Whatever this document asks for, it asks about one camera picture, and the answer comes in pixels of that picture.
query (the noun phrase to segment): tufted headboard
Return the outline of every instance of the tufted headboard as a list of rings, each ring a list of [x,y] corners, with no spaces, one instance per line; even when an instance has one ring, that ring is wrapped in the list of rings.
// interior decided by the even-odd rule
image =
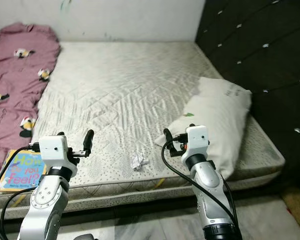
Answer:
[[[206,0],[196,43],[253,93],[251,113],[300,178],[300,0]]]

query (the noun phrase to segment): white marble floor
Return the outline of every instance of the white marble floor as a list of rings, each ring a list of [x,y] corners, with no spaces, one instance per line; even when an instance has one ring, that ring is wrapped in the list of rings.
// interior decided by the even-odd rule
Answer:
[[[236,201],[244,240],[300,240],[300,227],[278,196]],[[91,233],[98,240],[203,240],[196,208],[154,212],[60,228],[58,240]],[[9,234],[8,239],[16,239]]]

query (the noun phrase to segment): mattress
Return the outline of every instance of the mattress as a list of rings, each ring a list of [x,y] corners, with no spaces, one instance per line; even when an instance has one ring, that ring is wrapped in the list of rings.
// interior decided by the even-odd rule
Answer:
[[[38,103],[32,141],[62,131],[68,146],[80,150],[86,132],[95,132],[90,157],[81,159],[70,181],[66,211],[193,195],[163,164],[154,140],[182,114],[199,77],[221,78],[201,50],[191,42],[62,42],[61,48]],[[131,168],[136,156],[148,162],[140,170]],[[179,157],[167,159],[189,174]],[[229,184],[233,190],[264,185],[284,163],[249,116]],[[0,208],[8,196],[0,194]],[[6,217],[23,217],[28,205],[29,195]]]

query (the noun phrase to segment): pillow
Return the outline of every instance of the pillow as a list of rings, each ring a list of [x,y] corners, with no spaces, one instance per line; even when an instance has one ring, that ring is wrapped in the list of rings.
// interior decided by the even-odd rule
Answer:
[[[200,78],[198,90],[184,107],[184,115],[168,129],[174,136],[185,133],[190,124],[206,126],[210,141],[207,160],[213,160],[216,169],[227,179],[238,161],[251,92],[227,80],[207,77]],[[163,146],[165,135],[154,142]]]

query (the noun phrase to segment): book cover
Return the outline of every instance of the book cover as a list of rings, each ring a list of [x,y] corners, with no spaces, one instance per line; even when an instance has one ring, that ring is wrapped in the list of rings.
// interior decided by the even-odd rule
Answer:
[[[5,163],[16,150],[10,150]],[[17,192],[23,189],[37,187],[42,174],[46,172],[45,163],[40,152],[20,151],[0,180],[1,192]]]

